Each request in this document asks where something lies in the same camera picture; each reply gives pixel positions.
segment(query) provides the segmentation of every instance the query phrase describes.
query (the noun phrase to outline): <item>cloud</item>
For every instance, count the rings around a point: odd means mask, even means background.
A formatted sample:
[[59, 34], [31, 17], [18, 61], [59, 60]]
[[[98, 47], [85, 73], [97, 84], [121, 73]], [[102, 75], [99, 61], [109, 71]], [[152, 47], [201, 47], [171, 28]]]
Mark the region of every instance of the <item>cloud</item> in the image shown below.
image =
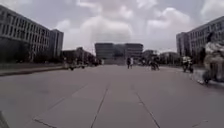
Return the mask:
[[74, 28], [71, 24], [67, 26], [66, 22], [68, 20], [58, 23], [58, 26], [63, 26], [59, 30], [64, 30], [65, 32], [64, 49], [83, 46], [92, 52], [96, 42], [126, 43], [131, 41], [133, 35], [129, 24], [111, 21], [103, 16], [89, 18], [79, 28]]
[[176, 34], [189, 31], [193, 26], [194, 22], [188, 15], [175, 8], [166, 8], [157, 19], [148, 21], [147, 40], [151, 42], [148, 47], [176, 50]]
[[134, 16], [131, 3], [135, 0], [78, 0], [77, 5], [108, 18], [131, 19]]
[[32, 0], [0, 0], [0, 4], [11, 9], [16, 9], [21, 5], [26, 5], [30, 3], [32, 3]]
[[136, 1], [138, 4], [138, 8], [145, 8], [145, 9], [152, 8], [153, 6], [158, 4], [157, 0], [136, 0]]
[[61, 31], [67, 31], [71, 27], [71, 21], [68, 19], [62, 20], [57, 23], [56, 28]]
[[205, 0], [204, 5], [201, 9], [201, 15], [204, 22], [223, 16], [223, 12], [223, 0]]

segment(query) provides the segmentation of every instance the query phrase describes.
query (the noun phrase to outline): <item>building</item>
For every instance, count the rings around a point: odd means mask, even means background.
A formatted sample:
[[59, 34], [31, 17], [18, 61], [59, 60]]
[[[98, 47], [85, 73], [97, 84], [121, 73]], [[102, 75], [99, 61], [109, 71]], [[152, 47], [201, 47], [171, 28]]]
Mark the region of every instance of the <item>building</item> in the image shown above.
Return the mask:
[[153, 57], [157, 56], [157, 51], [156, 50], [145, 50], [142, 53], [142, 57], [148, 62], [152, 60]]
[[177, 53], [180, 56], [190, 56], [190, 44], [187, 33], [180, 33], [176, 36]]
[[77, 58], [76, 50], [63, 50], [62, 56], [66, 58], [66, 61], [73, 61]]
[[50, 32], [50, 54], [52, 58], [60, 56], [63, 46], [64, 33], [57, 29]]
[[95, 60], [95, 56], [88, 51], [85, 51], [82, 47], [78, 47], [76, 50], [63, 50], [62, 56], [68, 61], [76, 61], [78, 64], [90, 63]]
[[[15, 61], [15, 56], [23, 51], [27, 51], [23, 56], [33, 61], [38, 55], [49, 55], [50, 47], [54, 46], [54, 55], [60, 55], [63, 33], [53, 32], [56, 35], [52, 38], [48, 28], [0, 5], [0, 61]], [[50, 45], [54, 38], [55, 45]]]
[[128, 57], [133, 57], [135, 61], [142, 58], [142, 44], [113, 44], [96, 43], [95, 51], [97, 59], [104, 60], [105, 64], [125, 64]]
[[125, 44], [125, 57], [132, 57], [134, 60], [140, 60], [142, 58], [143, 45], [142, 44]]
[[189, 45], [190, 55], [194, 58], [196, 62], [199, 61], [200, 51], [207, 43], [207, 36], [210, 32], [214, 33], [214, 41], [223, 43], [224, 41], [224, 16], [219, 17], [213, 21], [210, 21], [204, 25], [201, 25], [189, 32], [186, 32]]
[[180, 64], [180, 56], [176, 52], [164, 52], [159, 55], [160, 64]]
[[96, 43], [95, 51], [98, 59], [111, 60], [114, 58], [113, 43]]

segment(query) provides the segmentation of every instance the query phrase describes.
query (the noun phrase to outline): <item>curb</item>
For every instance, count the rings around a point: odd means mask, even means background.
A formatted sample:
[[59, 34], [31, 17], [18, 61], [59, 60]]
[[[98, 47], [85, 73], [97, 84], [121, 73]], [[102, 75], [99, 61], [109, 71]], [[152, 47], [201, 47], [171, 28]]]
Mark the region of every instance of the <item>curb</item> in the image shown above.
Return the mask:
[[39, 73], [39, 72], [48, 72], [48, 71], [56, 71], [56, 70], [63, 70], [63, 67], [60, 68], [52, 68], [52, 69], [34, 69], [31, 71], [15, 71], [15, 72], [6, 72], [1, 73], [0, 77], [6, 77], [6, 76], [14, 76], [14, 75], [26, 75], [26, 74], [33, 74], [33, 73]]

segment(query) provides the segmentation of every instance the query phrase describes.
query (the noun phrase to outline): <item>motorcycle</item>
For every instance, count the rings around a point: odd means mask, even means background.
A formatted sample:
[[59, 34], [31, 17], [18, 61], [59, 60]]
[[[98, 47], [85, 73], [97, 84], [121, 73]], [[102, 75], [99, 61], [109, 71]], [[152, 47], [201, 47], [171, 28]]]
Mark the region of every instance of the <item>motorcycle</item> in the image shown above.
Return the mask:
[[206, 57], [204, 60], [205, 72], [202, 75], [205, 84], [209, 81], [224, 82], [224, 49], [216, 43], [206, 45]]
[[193, 63], [191, 61], [186, 62], [183, 66], [183, 71], [186, 72], [187, 70], [190, 71], [190, 73], [194, 73]]
[[159, 65], [155, 62], [151, 63], [151, 70], [159, 70]]
[[202, 76], [205, 84], [208, 84], [211, 80], [215, 82], [224, 82], [224, 71], [223, 69], [220, 70], [220, 66], [223, 67], [224, 63], [212, 62], [209, 64], [210, 69], [207, 69]]

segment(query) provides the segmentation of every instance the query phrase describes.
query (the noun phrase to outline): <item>person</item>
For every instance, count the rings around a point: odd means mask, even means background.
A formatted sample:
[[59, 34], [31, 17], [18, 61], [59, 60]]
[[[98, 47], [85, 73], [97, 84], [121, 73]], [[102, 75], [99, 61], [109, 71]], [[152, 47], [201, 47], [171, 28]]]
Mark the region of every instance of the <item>person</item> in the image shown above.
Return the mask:
[[131, 64], [131, 60], [130, 60], [130, 58], [127, 58], [127, 66], [128, 66], [128, 69], [130, 68], [130, 64]]
[[131, 58], [131, 64], [130, 64], [130, 67], [132, 68], [133, 65], [134, 65], [134, 59]]
[[224, 48], [219, 43], [214, 43], [213, 40], [214, 33], [210, 33], [207, 37], [207, 44], [201, 51], [201, 60], [204, 62], [205, 66], [205, 75], [209, 72], [210, 76], [216, 75], [215, 72], [211, 69], [211, 64], [218, 64], [218, 71], [222, 72], [222, 64], [224, 62], [222, 52], [224, 52]]
[[156, 57], [152, 58], [151, 66], [154, 66], [155, 69], [159, 70], [159, 65], [157, 63], [157, 58]]

